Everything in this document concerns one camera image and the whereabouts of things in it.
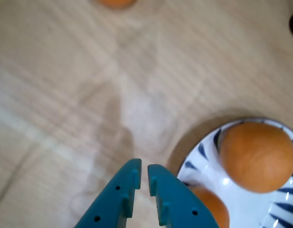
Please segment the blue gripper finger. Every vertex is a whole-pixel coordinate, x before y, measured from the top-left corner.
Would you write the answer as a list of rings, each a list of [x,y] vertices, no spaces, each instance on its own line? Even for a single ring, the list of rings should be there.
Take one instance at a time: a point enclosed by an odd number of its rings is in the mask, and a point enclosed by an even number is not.
[[[217,228],[211,212],[169,170],[148,166],[149,191],[156,199],[160,226],[167,228]]]
[[[132,217],[135,191],[141,187],[142,161],[131,159],[111,178],[76,228],[124,228]]]

